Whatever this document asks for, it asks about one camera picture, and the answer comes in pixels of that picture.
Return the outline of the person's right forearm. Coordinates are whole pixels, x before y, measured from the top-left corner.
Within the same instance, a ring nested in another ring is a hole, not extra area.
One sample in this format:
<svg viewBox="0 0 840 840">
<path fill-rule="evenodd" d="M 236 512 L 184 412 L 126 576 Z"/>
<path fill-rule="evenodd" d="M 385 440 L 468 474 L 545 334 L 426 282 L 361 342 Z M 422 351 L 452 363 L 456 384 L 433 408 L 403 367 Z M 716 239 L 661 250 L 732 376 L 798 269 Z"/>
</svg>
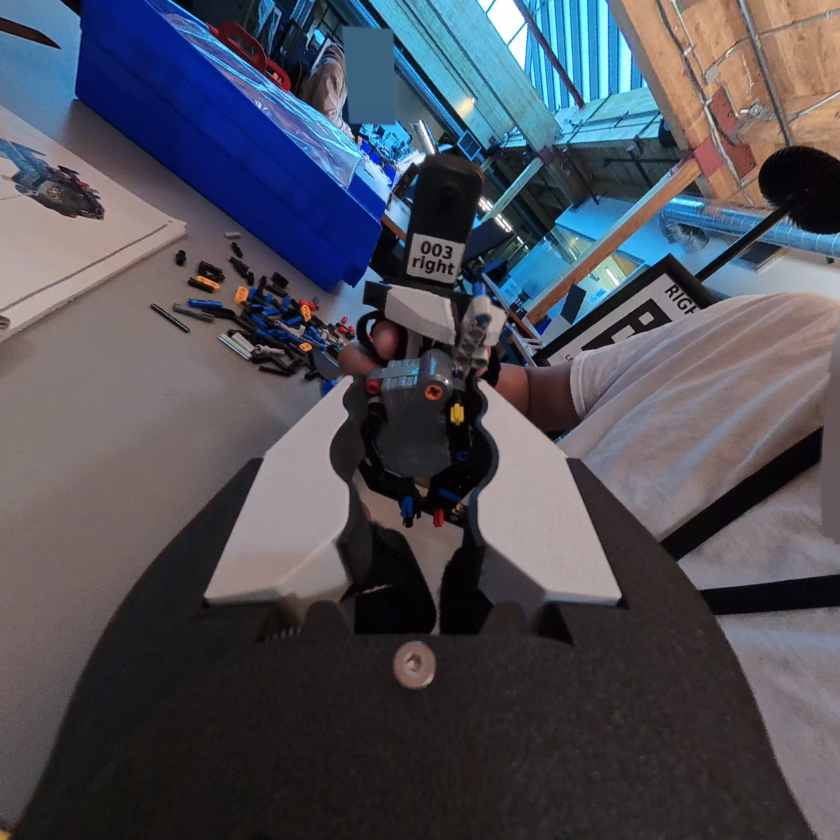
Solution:
<svg viewBox="0 0 840 840">
<path fill-rule="evenodd" d="M 497 392 L 544 433 L 567 433 L 580 423 L 571 389 L 572 362 L 549 367 L 502 364 Z"/>
</svg>

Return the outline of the person's right hand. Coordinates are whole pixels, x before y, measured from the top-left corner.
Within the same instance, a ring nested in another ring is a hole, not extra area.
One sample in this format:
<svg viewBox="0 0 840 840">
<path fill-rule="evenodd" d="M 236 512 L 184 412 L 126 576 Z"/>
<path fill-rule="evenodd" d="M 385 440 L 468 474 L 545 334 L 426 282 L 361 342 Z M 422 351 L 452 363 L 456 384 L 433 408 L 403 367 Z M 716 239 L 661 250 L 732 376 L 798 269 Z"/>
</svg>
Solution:
<svg viewBox="0 0 840 840">
<path fill-rule="evenodd" d="M 372 371 L 384 367 L 387 361 L 399 357 L 402 333 L 398 325 L 386 320 L 375 322 L 368 337 L 373 351 L 356 341 L 347 344 L 339 352 L 338 365 L 345 375 L 366 377 Z"/>
</svg>

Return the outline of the silver ventilation duct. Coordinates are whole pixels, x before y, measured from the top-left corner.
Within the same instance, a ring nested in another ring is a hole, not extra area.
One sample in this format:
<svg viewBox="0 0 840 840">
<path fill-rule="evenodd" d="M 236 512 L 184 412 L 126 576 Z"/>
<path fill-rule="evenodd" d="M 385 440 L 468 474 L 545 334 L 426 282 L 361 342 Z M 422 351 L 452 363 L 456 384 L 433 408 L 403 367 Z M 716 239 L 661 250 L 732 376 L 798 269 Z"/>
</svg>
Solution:
<svg viewBox="0 0 840 840">
<path fill-rule="evenodd" d="M 756 207 L 710 202 L 697 196 L 677 196 L 661 210 L 661 217 L 669 222 L 732 237 L 748 233 L 768 215 L 769 212 Z M 806 232 L 794 225 L 787 216 L 759 238 L 783 248 L 839 258 L 839 233 Z"/>
</svg>

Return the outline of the black framed white sign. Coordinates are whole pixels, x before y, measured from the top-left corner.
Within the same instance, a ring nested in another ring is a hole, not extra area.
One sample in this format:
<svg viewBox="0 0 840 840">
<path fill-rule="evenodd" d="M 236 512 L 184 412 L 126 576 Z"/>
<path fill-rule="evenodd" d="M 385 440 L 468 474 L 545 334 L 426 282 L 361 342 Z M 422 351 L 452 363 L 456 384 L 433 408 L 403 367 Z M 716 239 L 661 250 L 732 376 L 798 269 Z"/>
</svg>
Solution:
<svg viewBox="0 0 840 840">
<path fill-rule="evenodd" d="M 533 356 L 538 366 L 619 343 L 707 309 L 719 297 L 673 255 L 644 266 Z"/>
</svg>

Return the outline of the lego instruction booklet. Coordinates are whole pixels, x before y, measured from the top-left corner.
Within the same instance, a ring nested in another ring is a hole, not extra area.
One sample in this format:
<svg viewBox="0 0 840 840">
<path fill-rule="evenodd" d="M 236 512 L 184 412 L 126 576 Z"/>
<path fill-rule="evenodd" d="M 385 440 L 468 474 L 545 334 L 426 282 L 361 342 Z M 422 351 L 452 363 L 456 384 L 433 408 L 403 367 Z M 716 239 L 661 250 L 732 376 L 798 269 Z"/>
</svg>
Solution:
<svg viewBox="0 0 840 840">
<path fill-rule="evenodd" d="M 1 164 L 1 341 L 186 234 L 6 108 Z"/>
</svg>

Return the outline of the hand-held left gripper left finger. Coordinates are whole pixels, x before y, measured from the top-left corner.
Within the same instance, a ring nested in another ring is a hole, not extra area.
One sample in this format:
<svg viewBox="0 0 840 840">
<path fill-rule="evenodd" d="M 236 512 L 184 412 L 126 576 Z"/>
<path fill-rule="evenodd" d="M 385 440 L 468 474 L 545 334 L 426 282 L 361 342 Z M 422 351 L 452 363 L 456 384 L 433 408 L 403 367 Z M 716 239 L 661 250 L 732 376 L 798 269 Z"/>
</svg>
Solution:
<svg viewBox="0 0 840 840">
<path fill-rule="evenodd" d="M 204 599 L 340 603 L 371 569 L 354 474 L 364 456 L 364 383 L 346 376 L 267 450 Z"/>
</svg>

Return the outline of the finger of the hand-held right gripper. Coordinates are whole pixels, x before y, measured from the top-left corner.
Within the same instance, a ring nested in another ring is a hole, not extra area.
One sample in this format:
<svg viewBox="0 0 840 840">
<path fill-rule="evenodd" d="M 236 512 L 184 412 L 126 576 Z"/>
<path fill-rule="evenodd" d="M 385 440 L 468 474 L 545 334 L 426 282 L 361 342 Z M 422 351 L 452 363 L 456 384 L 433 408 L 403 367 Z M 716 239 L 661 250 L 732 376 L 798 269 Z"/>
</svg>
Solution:
<svg viewBox="0 0 840 840">
<path fill-rule="evenodd" d="M 455 311 L 451 300 L 429 290 L 389 287 L 385 319 L 446 346 L 456 344 Z"/>
</svg>

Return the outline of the clear plastic sheet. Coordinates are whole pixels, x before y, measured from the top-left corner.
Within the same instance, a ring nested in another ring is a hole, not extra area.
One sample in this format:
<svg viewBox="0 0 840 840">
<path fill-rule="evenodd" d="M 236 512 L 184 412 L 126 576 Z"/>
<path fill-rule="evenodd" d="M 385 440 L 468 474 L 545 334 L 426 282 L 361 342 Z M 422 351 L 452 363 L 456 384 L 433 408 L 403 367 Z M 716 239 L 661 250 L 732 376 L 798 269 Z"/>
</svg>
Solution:
<svg viewBox="0 0 840 840">
<path fill-rule="evenodd" d="M 336 183 L 349 191 L 361 162 L 350 138 L 319 111 L 226 47 L 210 28 L 173 2 L 150 2 L 152 8 L 192 45 L 197 53 L 233 83 L 298 148 Z"/>
</svg>

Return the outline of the black fuzzy microphone on pole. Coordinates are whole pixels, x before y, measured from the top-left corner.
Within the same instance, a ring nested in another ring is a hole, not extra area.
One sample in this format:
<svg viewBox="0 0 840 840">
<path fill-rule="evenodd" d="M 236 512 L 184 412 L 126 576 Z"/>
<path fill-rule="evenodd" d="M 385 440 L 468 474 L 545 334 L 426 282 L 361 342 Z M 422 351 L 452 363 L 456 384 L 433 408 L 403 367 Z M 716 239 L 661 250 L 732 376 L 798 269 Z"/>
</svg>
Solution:
<svg viewBox="0 0 840 840">
<path fill-rule="evenodd" d="M 698 281 L 740 256 L 784 217 L 809 234 L 838 233 L 839 160 L 831 154 L 803 145 L 778 150 L 762 164 L 759 188 L 773 211 L 700 269 Z"/>
</svg>

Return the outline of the dark grey lego assembly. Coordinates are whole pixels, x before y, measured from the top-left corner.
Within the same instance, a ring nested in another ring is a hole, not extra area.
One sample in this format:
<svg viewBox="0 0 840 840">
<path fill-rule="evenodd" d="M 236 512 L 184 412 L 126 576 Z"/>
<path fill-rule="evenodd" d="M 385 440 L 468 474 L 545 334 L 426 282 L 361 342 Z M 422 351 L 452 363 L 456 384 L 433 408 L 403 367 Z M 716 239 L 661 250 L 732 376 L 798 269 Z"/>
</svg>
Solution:
<svg viewBox="0 0 840 840">
<path fill-rule="evenodd" d="M 360 473 L 372 491 L 396 502 L 408 529 L 423 515 L 436 528 L 468 527 L 470 496 L 491 466 L 478 381 L 476 371 L 460 371 L 440 349 L 391 360 L 365 381 Z"/>
</svg>

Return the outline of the blue plastic storage bin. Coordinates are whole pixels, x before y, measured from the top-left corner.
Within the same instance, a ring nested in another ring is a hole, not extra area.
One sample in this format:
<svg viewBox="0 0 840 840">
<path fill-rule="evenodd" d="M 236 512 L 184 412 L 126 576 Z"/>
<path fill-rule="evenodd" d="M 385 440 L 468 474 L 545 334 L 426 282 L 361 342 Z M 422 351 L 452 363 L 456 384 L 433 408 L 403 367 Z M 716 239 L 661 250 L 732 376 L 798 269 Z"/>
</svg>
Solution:
<svg viewBox="0 0 840 840">
<path fill-rule="evenodd" d="M 83 2 L 80 31 L 80 100 L 321 289 L 359 283 L 390 187 L 356 142 L 346 191 L 151 2 Z"/>
</svg>

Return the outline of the light grey lego piece blue pin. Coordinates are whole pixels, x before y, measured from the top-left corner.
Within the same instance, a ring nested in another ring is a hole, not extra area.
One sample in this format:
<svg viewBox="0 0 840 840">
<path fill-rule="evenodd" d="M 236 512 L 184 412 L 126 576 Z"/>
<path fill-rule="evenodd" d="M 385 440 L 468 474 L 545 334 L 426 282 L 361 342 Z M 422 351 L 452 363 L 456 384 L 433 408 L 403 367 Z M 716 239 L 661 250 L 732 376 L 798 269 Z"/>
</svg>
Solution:
<svg viewBox="0 0 840 840">
<path fill-rule="evenodd" d="M 486 292 L 476 294 L 458 328 L 458 341 L 452 353 L 455 369 L 467 377 L 487 368 L 507 322 L 507 314 Z"/>
</svg>

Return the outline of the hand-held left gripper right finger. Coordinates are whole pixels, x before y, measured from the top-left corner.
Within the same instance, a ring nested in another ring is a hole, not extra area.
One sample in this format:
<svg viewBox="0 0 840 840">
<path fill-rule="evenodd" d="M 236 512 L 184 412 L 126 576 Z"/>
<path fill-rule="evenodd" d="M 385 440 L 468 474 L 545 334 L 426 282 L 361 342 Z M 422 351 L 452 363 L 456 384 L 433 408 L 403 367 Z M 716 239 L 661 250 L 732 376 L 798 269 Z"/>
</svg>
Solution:
<svg viewBox="0 0 840 840">
<path fill-rule="evenodd" d="M 622 592 L 552 440 L 486 381 L 476 384 L 479 478 L 469 498 L 476 588 L 489 604 L 616 606 Z"/>
</svg>

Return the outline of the pile of loose lego pieces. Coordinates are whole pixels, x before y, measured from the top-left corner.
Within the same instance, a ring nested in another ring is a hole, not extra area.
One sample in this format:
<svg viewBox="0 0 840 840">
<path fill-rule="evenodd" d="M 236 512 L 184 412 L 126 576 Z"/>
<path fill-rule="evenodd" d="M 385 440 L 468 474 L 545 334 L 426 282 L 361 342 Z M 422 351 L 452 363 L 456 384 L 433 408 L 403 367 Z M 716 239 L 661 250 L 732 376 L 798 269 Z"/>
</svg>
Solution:
<svg viewBox="0 0 840 840">
<path fill-rule="evenodd" d="M 186 279 L 195 296 L 168 308 L 150 309 L 181 332 L 190 322 L 222 327 L 220 343 L 258 372 L 318 382 L 327 395 L 341 377 L 340 351 L 357 336 L 347 317 L 323 317 L 317 297 L 293 297 L 289 280 L 276 271 L 257 276 L 245 262 L 238 231 L 224 232 L 227 266 L 200 259 Z"/>
</svg>

